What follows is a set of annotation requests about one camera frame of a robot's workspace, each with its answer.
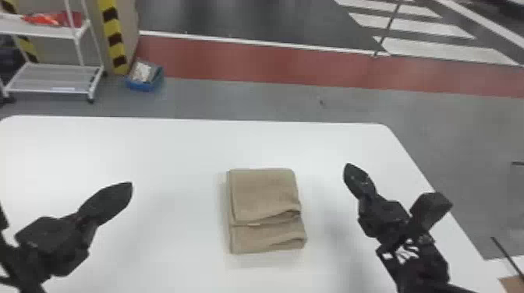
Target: metal shelf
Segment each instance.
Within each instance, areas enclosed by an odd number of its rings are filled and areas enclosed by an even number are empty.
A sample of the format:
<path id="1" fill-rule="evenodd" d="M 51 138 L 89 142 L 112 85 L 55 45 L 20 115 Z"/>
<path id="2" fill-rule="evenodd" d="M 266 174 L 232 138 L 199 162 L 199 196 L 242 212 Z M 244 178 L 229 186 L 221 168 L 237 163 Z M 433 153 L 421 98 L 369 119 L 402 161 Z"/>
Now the metal shelf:
<path id="1" fill-rule="evenodd" d="M 71 28 L 67 26 L 39 26 L 20 19 L 21 15 L 0 12 L 0 34 L 23 35 L 28 37 L 52 37 L 56 39 L 79 40 L 90 27 L 86 19 L 82 26 Z"/>
<path id="2" fill-rule="evenodd" d="M 70 0 L 64 0 L 65 13 L 69 23 L 73 23 Z M 0 12 L 0 34 L 10 34 L 16 42 L 16 46 L 22 52 L 26 64 L 18 70 L 9 83 L 3 86 L 0 80 L 0 91 L 5 99 L 9 99 L 10 93 L 66 93 L 87 94 L 87 101 L 94 102 L 94 91 L 100 78 L 104 74 L 104 66 L 100 55 L 97 36 L 94 33 L 89 17 L 86 0 L 80 0 L 86 19 L 81 27 L 54 27 L 38 26 L 27 23 L 21 19 L 21 15 L 12 15 Z M 80 50 L 80 38 L 90 30 L 93 42 L 98 54 L 100 66 L 85 66 L 82 51 Z M 22 45 L 16 36 L 50 37 L 58 39 L 70 39 L 74 41 L 79 65 L 52 65 L 35 64 L 30 62 Z"/>
<path id="3" fill-rule="evenodd" d="M 26 63 L 4 90 L 91 95 L 100 80 L 102 71 L 101 66 Z"/>

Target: white table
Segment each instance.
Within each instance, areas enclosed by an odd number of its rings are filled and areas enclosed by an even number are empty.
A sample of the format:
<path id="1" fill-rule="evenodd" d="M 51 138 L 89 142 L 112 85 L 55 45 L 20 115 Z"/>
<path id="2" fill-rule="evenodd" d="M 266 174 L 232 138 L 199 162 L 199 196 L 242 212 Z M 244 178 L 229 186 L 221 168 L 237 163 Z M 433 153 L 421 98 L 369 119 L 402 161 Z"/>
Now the white table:
<path id="1" fill-rule="evenodd" d="M 432 190 L 383 125 L 12 117 L 0 122 L 0 200 L 11 228 L 73 212 L 99 188 L 130 180 L 126 210 L 99 229 L 91 255 L 49 293 L 395 292 L 357 224 L 342 181 L 346 162 L 379 191 L 411 206 Z M 225 172 L 292 168 L 306 248 L 233 256 L 225 225 Z M 498 293 L 502 286 L 455 219 L 433 229 L 452 283 Z M 9 291 L 5 287 L 0 292 Z"/>

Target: white floor marking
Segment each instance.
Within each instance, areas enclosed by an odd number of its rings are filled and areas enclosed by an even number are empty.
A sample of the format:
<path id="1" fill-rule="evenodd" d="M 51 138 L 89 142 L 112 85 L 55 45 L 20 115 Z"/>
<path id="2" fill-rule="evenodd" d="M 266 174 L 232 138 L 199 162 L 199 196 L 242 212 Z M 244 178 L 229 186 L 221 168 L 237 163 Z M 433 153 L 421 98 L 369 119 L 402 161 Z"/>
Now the white floor marking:
<path id="1" fill-rule="evenodd" d="M 195 41 L 216 41 L 216 42 L 233 43 L 233 44 L 250 44 L 250 45 L 255 45 L 255 46 L 268 46 L 268 47 L 277 47 L 277 48 L 328 51 L 328 52 L 338 52 L 338 53 L 354 53 L 354 54 L 362 54 L 362 55 L 372 55 L 374 53 L 374 51 L 371 51 L 371 50 L 335 48 L 335 47 L 325 47 L 325 46 L 313 46 L 313 45 L 306 45 L 306 44 L 290 44 L 290 43 L 279 43 L 279 42 L 270 42 L 270 41 L 235 39 L 232 37 L 200 36 L 196 34 L 177 34 L 177 33 L 169 33 L 169 32 L 154 31 L 154 30 L 141 30 L 140 35 L 141 36 L 151 36 L 151 37 L 169 37 L 169 38 L 175 38 L 175 39 L 187 39 L 187 40 L 195 40 Z M 380 51 L 378 54 L 380 56 L 389 56 L 389 54 L 384 51 Z"/>
<path id="2" fill-rule="evenodd" d="M 390 54 L 408 55 L 426 58 L 441 58 L 468 62 L 482 62 L 504 65 L 519 65 L 506 55 L 491 48 L 458 46 L 424 41 L 409 41 L 396 38 L 386 38 L 382 44 Z"/>
<path id="3" fill-rule="evenodd" d="M 501 26 L 500 24 L 494 23 L 493 21 L 487 19 L 480 14 L 477 14 L 466 7 L 453 2 L 452 0 L 434 0 L 441 3 L 442 5 L 448 7 L 451 10 L 456 11 L 457 13 L 462 14 L 464 17 L 471 19 L 472 21 L 478 23 L 481 26 L 486 27 L 488 30 L 500 35 L 508 41 L 511 41 L 513 44 L 516 44 L 520 48 L 524 49 L 524 37 L 519 36 L 518 34 L 508 30 L 507 28 Z"/>
<path id="4" fill-rule="evenodd" d="M 360 13 L 349 13 L 349 15 L 361 26 L 385 28 L 388 25 L 389 17 L 371 16 Z M 424 34 L 435 34 L 439 36 L 466 37 L 474 39 L 475 37 L 468 34 L 458 26 L 452 26 L 443 23 L 428 23 L 418 20 L 395 19 L 391 24 L 391 30 L 403 30 Z"/>
<path id="5" fill-rule="evenodd" d="M 375 9 L 380 11 L 389 11 L 393 12 L 397 6 L 394 3 L 372 1 L 372 0 L 337 0 L 337 3 L 344 6 L 365 8 L 365 9 Z M 415 5 L 402 5 L 400 6 L 400 13 L 413 14 L 417 16 L 429 16 L 440 18 L 437 13 L 433 12 L 431 9 L 426 7 L 420 7 Z"/>

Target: crosswalk stripe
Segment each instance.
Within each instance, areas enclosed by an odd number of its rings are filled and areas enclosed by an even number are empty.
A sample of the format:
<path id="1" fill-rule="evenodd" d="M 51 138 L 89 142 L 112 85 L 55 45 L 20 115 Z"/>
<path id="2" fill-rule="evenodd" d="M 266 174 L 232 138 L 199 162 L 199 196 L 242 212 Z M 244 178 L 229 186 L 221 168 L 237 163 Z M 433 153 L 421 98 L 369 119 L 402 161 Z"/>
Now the crosswalk stripe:
<path id="1" fill-rule="evenodd" d="M 385 28 L 388 25 L 389 17 L 371 16 L 360 13 L 349 13 L 349 15 L 361 26 Z M 468 34 L 458 26 L 443 23 L 428 23 L 418 20 L 395 19 L 391 24 L 391 30 L 402 30 L 424 34 L 435 34 L 439 36 L 465 37 L 474 39 L 475 37 Z"/>
<path id="2" fill-rule="evenodd" d="M 439 44 L 425 41 L 411 41 L 386 38 L 382 44 L 387 52 L 393 55 L 408 55 L 425 58 L 440 58 L 467 62 L 482 62 L 505 65 L 518 65 L 506 55 L 491 48 Z"/>
<path id="3" fill-rule="evenodd" d="M 337 0 L 337 3 L 344 6 L 375 9 L 388 12 L 393 12 L 395 10 L 395 7 L 397 6 L 393 3 L 372 0 Z M 400 10 L 398 12 L 418 16 L 430 16 L 435 18 L 441 18 L 441 16 L 433 12 L 431 9 L 414 5 L 401 5 Z"/>

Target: cable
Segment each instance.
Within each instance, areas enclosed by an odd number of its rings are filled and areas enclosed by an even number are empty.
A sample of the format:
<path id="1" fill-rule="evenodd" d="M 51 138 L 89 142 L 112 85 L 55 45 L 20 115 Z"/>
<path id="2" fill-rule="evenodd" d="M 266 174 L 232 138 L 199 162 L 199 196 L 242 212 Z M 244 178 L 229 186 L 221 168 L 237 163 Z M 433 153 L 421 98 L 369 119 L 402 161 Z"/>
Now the cable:
<path id="1" fill-rule="evenodd" d="M 522 282 L 524 282 L 524 274 L 522 274 L 522 271 L 519 269 L 517 264 L 513 261 L 512 257 L 509 256 L 509 254 L 506 251 L 506 249 L 504 249 L 504 247 L 501 245 L 501 243 L 495 237 L 491 237 L 491 240 L 493 240 L 493 242 L 498 247 L 498 249 L 502 252 L 504 257 L 508 260 L 508 262 L 512 265 L 512 267 L 517 271 L 517 273 L 519 273 L 520 280 L 522 280 Z"/>

